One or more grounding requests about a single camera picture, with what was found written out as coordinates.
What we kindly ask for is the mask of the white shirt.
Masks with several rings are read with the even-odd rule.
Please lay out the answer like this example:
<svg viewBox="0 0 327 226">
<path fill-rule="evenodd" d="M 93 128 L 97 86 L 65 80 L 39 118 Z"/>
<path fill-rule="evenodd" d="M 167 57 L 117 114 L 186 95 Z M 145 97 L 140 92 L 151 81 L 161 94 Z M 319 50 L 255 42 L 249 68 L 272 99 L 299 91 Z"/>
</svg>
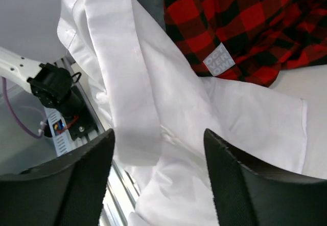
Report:
<svg viewBox="0 0 327 226">
<path fill-rule="evenodd" d="M 137 0 L 61 0 L 58 37 L 115 132 L 140 196 L 129 225 L 217 225 L 203 136 L 301 173 L 307 105 L 251 83 L 200 78 Z"/>
</svg>

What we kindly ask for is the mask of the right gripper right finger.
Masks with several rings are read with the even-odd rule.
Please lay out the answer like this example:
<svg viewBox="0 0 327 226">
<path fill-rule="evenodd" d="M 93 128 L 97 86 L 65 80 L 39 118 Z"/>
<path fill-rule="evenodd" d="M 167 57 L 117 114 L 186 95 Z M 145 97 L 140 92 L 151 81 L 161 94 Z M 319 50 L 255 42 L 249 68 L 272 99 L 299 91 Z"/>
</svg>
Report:
<svg viewBox="0 0 327 226">
<path fill-rule="evenodd" d="M 326 180 L 290 172 L 204 132 L 220 225 L 326 225 Z"/>
</svg>

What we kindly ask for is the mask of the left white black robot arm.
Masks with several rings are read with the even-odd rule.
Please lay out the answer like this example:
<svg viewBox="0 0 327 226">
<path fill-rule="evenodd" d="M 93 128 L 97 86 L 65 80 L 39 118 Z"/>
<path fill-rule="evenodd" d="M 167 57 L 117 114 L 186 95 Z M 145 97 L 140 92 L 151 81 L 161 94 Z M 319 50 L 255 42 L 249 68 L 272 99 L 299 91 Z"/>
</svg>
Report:
<svg viewBox="0 0 327 226">
<path fill-rule="evenodd" d="M 41 122 L 37 139 L 46 129 L 55 137 L 68 133 L 72 140 L 82 138 L 97 129 L 96 122 L 77 87 L 81 72 L 71 74 L 67 69 L 50 63 L 28 59 L 1 48 L 1 77 L 10 80 L 35 96 L 47 109 L 59 113 L 59 119 L 46 117 Z"/>
</svg>

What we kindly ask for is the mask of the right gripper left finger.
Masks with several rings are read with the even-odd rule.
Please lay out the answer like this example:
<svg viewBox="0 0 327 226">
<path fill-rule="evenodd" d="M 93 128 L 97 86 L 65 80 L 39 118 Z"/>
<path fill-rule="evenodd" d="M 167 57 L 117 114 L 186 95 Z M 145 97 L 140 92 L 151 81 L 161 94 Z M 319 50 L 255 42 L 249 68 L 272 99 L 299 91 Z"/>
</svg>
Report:
<svg viewBox="0 0 327 226">
<path fill-rule="evenodd" d="M 1 225 L 56 225 L 70 172 L 60 157 L 1 175 Z"/>
</svg>

